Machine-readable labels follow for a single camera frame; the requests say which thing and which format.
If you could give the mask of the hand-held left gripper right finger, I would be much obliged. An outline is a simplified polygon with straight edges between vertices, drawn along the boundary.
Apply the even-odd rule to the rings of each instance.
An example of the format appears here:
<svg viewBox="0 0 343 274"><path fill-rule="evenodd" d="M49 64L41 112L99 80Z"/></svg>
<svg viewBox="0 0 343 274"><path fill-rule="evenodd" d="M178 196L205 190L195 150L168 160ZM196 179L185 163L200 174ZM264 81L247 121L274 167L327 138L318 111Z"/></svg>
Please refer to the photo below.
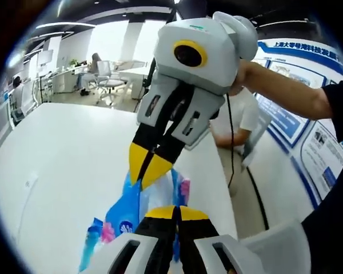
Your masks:
<svg viewBox="0 0 343 274"><path fill-rule="evenodd" d="M180 206L177 223L185 273L263 273L260 258L230 235L220 235L202 211Z"/></svg>

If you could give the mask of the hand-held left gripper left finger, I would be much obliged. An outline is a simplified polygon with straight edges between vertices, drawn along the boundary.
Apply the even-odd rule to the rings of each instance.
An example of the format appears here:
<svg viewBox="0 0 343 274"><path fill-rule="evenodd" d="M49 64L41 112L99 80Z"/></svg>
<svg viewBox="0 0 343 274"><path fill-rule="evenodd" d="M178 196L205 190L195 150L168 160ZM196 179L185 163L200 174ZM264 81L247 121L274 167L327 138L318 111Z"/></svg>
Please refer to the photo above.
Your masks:
<svg viewBox="0 0 343 274"><path fill-rule="evenodd" d="M167 273L173 258L179 208L150 210L122 241L107 273Z"/></svg>

